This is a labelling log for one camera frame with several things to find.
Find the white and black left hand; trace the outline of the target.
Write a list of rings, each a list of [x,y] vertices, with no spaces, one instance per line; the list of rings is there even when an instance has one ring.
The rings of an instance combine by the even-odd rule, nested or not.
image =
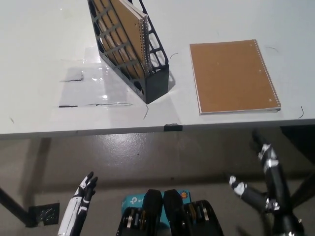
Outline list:
[[[91,199],[95,194],[98,177],[90,172],[79,184],[70,199],[62,222],[59,227],[59,236],[79,236],[87,217]]]

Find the black and white right hand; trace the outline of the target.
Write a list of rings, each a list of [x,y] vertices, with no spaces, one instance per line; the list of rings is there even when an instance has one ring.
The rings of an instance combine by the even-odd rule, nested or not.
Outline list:
[[[259,192],[236,176],[227,174],[230,187],[243,202],[259,213],[273,215],[273,236],[304,236],[304,227],[293,213],[290,191],[272,144],[254,130],[252,148],[261,163],[267,192]]]

